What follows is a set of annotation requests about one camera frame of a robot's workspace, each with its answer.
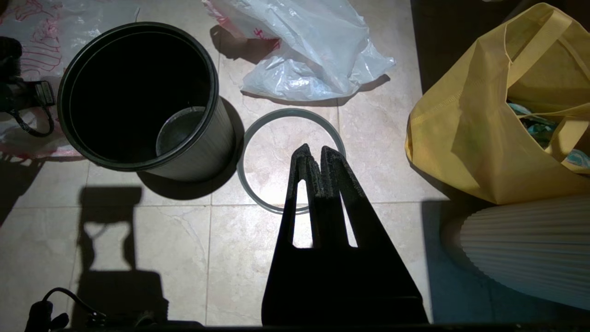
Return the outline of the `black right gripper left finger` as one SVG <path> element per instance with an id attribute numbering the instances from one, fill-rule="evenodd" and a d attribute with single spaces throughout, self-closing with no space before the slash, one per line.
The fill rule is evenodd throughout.
<path id="1" fill-rule="evenodd" d="M 304 181 L 312 231 L 312 247 L 293 244 L 299 182 Z M 326 181 L 307 144 L 293 152 L 271 269 L 263 296 L 263 323 L 312 323 L 320 307 L 323 253 L 336 248 L 330 235 L 331 208 Z"/>

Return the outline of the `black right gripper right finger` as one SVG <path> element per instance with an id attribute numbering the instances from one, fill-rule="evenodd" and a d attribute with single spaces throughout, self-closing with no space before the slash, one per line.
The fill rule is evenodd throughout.
<path id="1" fill-rule="evenodd" d="M 428 323 L 419 289 L 346 158 L 322 148 L 322 249 L 334 298 L 358 323 Z"/>

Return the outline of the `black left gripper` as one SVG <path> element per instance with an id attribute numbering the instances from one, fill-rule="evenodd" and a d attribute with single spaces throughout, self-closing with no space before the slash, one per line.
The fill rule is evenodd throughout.
<path id="1" fill-rule="evenodd" d="M 32 107 L 56 104 L 49 81 L 12 81 L 0 83 L 0 111 L 16 112 Z"/>

